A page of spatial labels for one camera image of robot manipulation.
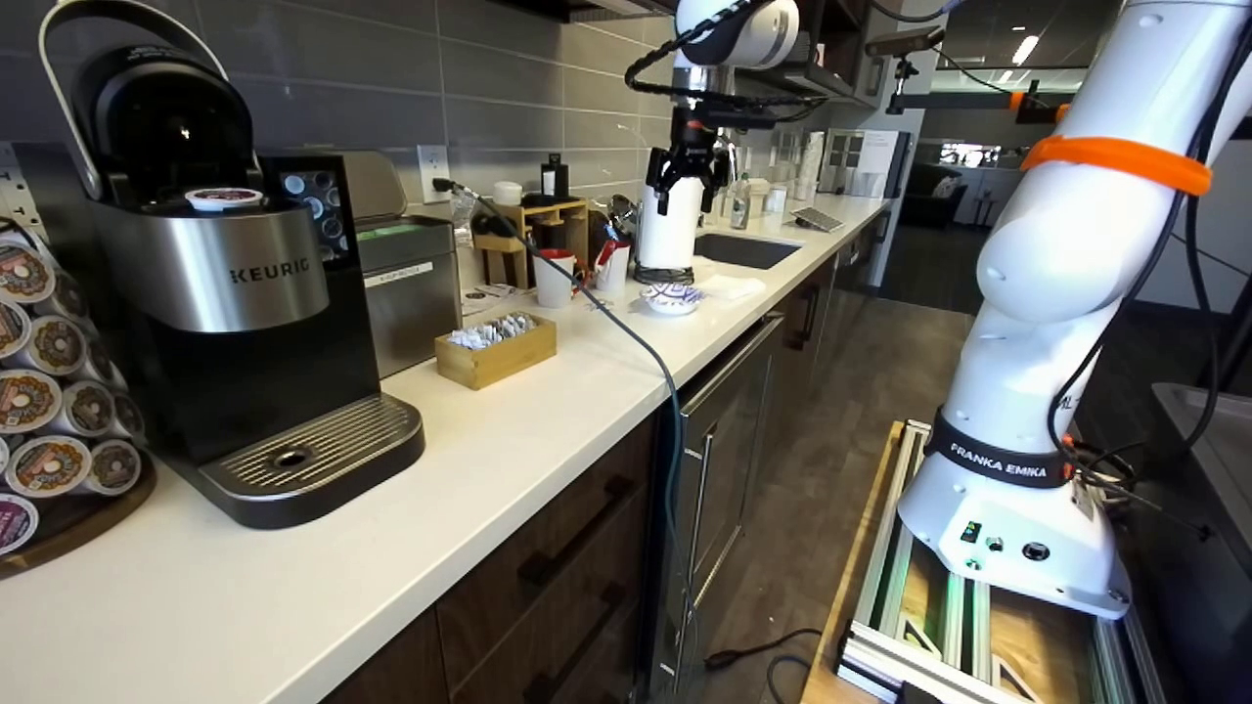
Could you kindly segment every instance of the keurig coffee maker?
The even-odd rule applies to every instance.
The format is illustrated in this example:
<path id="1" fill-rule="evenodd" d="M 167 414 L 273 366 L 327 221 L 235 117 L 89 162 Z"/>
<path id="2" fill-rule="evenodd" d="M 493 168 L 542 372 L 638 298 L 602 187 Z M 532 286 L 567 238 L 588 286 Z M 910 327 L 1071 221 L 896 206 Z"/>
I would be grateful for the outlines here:
<path id="1" fill-rule="evenodd" d="M 77 20 L 163 44 L 94 53 L 66 97 L 48 45 Z M 378 391 L 346 162 L 258 160 L 219 59 L 155 6 L 53 5 L 39 59 L 94 213 L 52 245 L 89 288 L 155 456 L 249 529 L 407 470 L 424 421 Z"/>

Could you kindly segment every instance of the small box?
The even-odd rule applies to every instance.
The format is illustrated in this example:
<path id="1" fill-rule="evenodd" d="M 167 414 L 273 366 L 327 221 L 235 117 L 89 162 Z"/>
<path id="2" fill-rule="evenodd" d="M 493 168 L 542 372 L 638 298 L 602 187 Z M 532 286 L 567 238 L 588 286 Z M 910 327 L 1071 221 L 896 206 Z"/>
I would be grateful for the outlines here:
<path id="1" fill-rule="evenodd" d="M 535 327 L 519 333 L 519 335 L 503 335 L 490 349 L 463 349 L 450 335 L 436 335 L 436 366 L 445 379 L 459 379 L 464 387 L 490 387 L 519 366 L 532 366 L 549 357 L 556 357 L 556 324 L 542 316 L 532 316 Z"/>

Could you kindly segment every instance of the cabinet handle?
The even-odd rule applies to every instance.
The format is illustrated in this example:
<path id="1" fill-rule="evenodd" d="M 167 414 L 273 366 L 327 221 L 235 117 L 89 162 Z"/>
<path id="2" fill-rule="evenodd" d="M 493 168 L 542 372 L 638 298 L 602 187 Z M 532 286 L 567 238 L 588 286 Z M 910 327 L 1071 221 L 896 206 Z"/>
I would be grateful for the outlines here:
<path id="1" fill-rule="evenodd" d="M 535 672 L 532 685 L 526 685 L 526 704 L 549 704 L 561 685 L 576 672 L 576 664 L 584 660 L 584 654 L 592 650 L 592 642 L 614 620 L 614 612 L 622 608 L 627 601 L 627 585 L 622 581 L 612 581 L 599 589 L 599 619 L 593 624 L 588 628 L 588 636 L 576 645 L 576 654 L 549 677 L 549 672 Z"/>
<path id="2" fill-rule="evenodd" d="M 549 552 L 529 556 L 529 560 L 515 565 L 515 581 L 519 581 L 529 595 L 540 595 L 540 589 L 553 581 L 553 573 L 561 573 L 565 561 L 570 561 L 570 560 L 578 556 L 578 546 L 599 533 L 599 522 L 605 522 L 605 521 L 614 516 L 614 508 L 630 495 L 630 487 L 632 487 L 632 482 L 612 478 L 612 482 L 602 483 L 602 494 L 605 494 L 612 501 L 602 501 L 602 508 L 599 508 L 556 556 L 549 556 Z"/>

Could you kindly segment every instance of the dark wooden cabinet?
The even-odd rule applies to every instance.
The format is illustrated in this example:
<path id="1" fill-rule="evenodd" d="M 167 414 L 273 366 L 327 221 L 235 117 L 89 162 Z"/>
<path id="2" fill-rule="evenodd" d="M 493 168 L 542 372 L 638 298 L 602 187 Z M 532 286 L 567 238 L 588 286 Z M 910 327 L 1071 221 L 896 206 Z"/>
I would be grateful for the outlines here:
<path id="1" fill-rule="evenodd" d="M 653 421 L 642 421 L 327 701 L 630 701 L 651 465 Z"/>

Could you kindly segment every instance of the kitchen counter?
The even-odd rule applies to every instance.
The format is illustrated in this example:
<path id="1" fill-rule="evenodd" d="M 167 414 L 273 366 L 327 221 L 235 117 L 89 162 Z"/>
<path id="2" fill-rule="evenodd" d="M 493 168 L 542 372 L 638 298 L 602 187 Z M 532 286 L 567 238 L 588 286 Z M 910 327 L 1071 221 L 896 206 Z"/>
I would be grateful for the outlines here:
<path id="1" fill-rule="evenodd" d="M 798 245 L 775 269 L 698 259 L 707 298 L 694 316 L 653 316 L 632 298 L 612 308 L 685 384 L 883 202 L 818 206 L 842 225 L 745 230 Z M 249 533 L 159 470 L 125 522 L 0 581 L 5 701 L 243 704 L 335 688 L 665 401 L 656 365 L 592 301 L 553 320 L 561 352 L 484 391 L 442 379 L 436 365 L 390 374 L 382 391 L 424 410 L 425 455 L 323 521 Z"/>

